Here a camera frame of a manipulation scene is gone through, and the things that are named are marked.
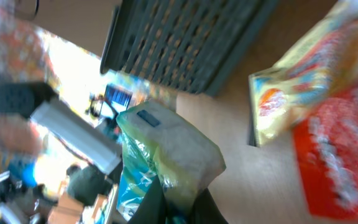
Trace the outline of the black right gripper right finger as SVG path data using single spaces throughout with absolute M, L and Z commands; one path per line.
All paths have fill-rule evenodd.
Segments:
M 188 217 L 189 224 L 228 224 L 208 189 L 195 200 Z

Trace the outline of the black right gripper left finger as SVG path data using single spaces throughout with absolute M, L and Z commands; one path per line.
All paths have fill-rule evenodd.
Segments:
M 142 203 L 128 224 L 165 224 L 166 201 L 158 177 L 154 178 Z

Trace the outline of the red Hacks candy bag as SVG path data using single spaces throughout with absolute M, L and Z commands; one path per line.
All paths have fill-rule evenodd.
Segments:
M 326 99 L 293 138 L 310 213 L 358 219 L 358 86 Z

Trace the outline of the teal tissue pack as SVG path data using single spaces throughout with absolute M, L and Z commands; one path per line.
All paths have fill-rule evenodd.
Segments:
M 225 169 L 220 148 L 176 112 L 146 101 L 120 113 L 123 170 L 117 210 L 129 221 L 152 182 L 180 220 L 208 185 Z

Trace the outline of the yellow snack bag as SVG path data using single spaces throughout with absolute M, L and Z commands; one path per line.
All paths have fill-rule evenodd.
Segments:
M 250 145 L 267 144 L 356 82 L 358 0 L 338 1 L 279 61 L 249 77 Z

